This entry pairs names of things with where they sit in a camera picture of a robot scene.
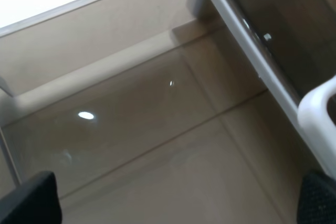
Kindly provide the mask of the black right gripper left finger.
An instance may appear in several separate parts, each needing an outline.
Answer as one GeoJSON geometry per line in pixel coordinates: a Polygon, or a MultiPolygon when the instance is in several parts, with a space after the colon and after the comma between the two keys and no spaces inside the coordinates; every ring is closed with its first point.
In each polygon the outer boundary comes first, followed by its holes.
{"type": "Polygon", "coordinates": [[[1,223],[62,223],[55,174],[39,172],[1,198],[1,223]]]}

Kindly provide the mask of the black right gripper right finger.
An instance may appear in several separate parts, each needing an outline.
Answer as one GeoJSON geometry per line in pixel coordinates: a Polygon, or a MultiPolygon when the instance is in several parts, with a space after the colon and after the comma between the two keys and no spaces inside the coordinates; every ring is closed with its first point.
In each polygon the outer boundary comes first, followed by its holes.
{"type": "Polygon", "coordinates": [[[297,223],[335,223],[335,180],[310,171],[304,175],[297,208],[297,223]]]}

